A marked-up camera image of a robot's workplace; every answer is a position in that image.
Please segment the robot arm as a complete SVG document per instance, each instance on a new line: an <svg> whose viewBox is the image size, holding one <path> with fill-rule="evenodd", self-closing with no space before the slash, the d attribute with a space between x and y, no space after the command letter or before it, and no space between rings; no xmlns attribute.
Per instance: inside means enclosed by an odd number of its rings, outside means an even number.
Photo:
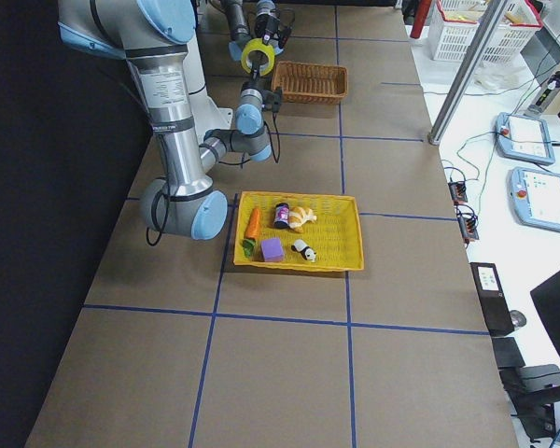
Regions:
<svg viewBox="0 0 560 448"><path fill-rule="evenodd" d="M226 196L208 171L228 153L264 161L272 153L263 113L282 104L264 78L285 40L272 1L259 1L250 28L240 1L224 1L231 33L229 51L249 78L236 109L208 96L196 37L193 1L61 1L62 41L88 54L125 61L155 138L164 175L140 200L148 231L209 240L222 229Z"/></svg>
<svg viewBox="0 0 560 448"><path fill-rule="evenodd" d="M254 28L251 28L246 18L243 1L221 1L221 10L229 26L231 41L229 53L238 62L246 44L259 38L264 44L270 44L277 56L283 52L280 41L280 11L273 1L258 1L256 4L256 18Z"/></svg>

